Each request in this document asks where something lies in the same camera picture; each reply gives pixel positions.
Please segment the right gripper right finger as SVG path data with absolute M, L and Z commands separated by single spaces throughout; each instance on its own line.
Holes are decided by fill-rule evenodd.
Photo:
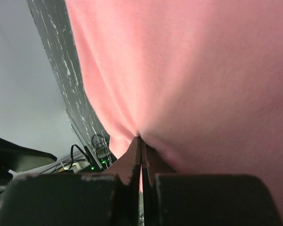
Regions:
M 143 186 L 144 224 L 159 226 L 158 195 L 155 187 L 156 174 L 173 174 L 172 169 L 162 160 L 157 151 L 142 141 L 141 172 Z

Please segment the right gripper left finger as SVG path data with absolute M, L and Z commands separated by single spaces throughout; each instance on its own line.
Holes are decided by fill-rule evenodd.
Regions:
M 139 224 L 141 142 L 140 137 L 135 137 L 125 154 L 103 171 L 104 175 L 117 179 L 111 207 L 112 226 Z

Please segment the pink t shirt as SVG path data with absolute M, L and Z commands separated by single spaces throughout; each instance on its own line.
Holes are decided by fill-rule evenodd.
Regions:
M 283 0 L 68 0 L 90 104 L 181 173 L 251 174 L 283 219 Z

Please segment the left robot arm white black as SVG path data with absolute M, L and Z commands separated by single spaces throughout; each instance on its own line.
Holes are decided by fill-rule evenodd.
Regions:
M 56 156 L 22 147 L 0 138 L 0 195 L 6 189 L 13 175 L 56 162 Z

